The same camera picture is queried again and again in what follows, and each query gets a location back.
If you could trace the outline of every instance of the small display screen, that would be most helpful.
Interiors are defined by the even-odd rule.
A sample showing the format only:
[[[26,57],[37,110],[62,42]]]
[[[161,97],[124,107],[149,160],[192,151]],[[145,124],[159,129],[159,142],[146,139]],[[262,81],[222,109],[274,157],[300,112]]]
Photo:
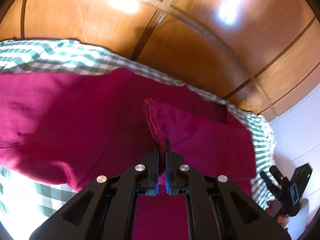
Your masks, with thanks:
[[[290,195],[292,198],[292,203],[293,205],[295,205],[295,203],[297,203],[299,200],[298,188],[296,183],[293,184],[293,186],[290,188]]]

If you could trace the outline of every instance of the white floor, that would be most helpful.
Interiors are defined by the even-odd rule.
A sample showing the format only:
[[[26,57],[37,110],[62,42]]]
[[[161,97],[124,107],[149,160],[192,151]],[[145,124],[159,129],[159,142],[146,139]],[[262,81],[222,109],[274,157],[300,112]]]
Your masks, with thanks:
[[[313,168],[303,197],[309,200],[310,222],[320,206],[320,85],[299,104],[271,123],[275,132],[276,165],[291,178],[296,167]]]

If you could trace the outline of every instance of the gingham bedsheet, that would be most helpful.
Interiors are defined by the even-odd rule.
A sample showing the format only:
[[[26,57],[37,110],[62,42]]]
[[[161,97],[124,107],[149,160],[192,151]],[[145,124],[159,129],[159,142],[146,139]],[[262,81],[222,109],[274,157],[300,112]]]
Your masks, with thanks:
[[[81,44],[75,40],[7,40],[0,42],[0,74],[51,72],[101,75],[119,67],[127,68],[138,75],[168,85],[187,85],[150,67],[112,53],[105,48]],[[228,111],[251,132],[257,170],[257,177],[251,180],[252,198],[262,208],[266,208],[266,202],[272,198],[272,194],[267,190],[259,173],[265,171],[271,178],[269,167],[272,164],[275,143],[270,126],[261,115],[245,112],[209,92],[190,85],[187,85],[187,87],[205,100],[227,105]],[[28,205],[26,199],[33,204],[32,212],[37,210],[45,220],[75,194],[76,192],[67,185],[49,185],[35,182],[16,172],[0,167],[1,221],[9,219],[13,212],[21,211],[22,207]]]

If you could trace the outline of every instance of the silver screw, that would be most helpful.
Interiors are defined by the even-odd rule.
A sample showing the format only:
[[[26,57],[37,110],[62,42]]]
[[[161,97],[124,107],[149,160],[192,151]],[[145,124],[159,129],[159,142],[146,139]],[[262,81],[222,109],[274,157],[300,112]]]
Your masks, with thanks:
[[[180,165],[180,170],[182,170],[182,171],[188,171],[188,170],[190,170],[190,166],[189,165],[187,165],[187,164],[182,164],[182,165]]]
[[[104,183],[107,181],[107,177],[104,175],[100,175],[99,177],[97,177],[97,182],[98,183]]]
[[[218,176],[218,181],[227,182],[228,181],[228,177],[226,175],[219,175]]]
[[[138,164],[137,166],[135,166],[136,171],[144,171],[145,168],[146,167],[143,164]]]

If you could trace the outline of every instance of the red cloth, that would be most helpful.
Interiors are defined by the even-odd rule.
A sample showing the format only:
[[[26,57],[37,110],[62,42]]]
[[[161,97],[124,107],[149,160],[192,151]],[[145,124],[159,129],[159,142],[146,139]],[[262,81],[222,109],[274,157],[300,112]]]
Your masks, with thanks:
[[[226,174],[250,193],[250,132],[225,106],[187,87],[117,69],[102,76],[0,75],[0,91],[0,165],[32,179],[81,190],[99,175],[117,176],[139,163],[156,138],[161,144],[170,139],[172,150],[205,175]],[[162,137],[153,137],[146,122],[150,107],[150,128]],[[155,116],[158,122],[150,123]],[[138,208],[137,239],[170,239],[167,230],[188,238],[184,197],[139,197]],[[166,226],[154,235],[160,219]]]

